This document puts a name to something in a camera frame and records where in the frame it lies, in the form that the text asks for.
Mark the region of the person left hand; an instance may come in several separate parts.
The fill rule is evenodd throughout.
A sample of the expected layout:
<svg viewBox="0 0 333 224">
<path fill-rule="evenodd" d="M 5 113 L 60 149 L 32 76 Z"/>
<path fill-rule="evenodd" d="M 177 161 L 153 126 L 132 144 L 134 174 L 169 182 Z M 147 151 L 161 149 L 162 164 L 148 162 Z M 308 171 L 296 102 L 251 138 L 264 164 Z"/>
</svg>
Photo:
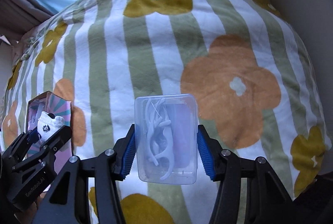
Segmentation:
<svg viewBox="0 0 333 224">
<path fill-rule="evenodd" d="M 32 205 L 25 211 L 17 211 L 15 213 L 16 219 L 21 223 L 21 224 L 31 224 L 34 216 L 39 209 L 41 203 L 43 201 L 42 197 L 38 197 L 36 201 L 32 203 Z"/>
</svg>

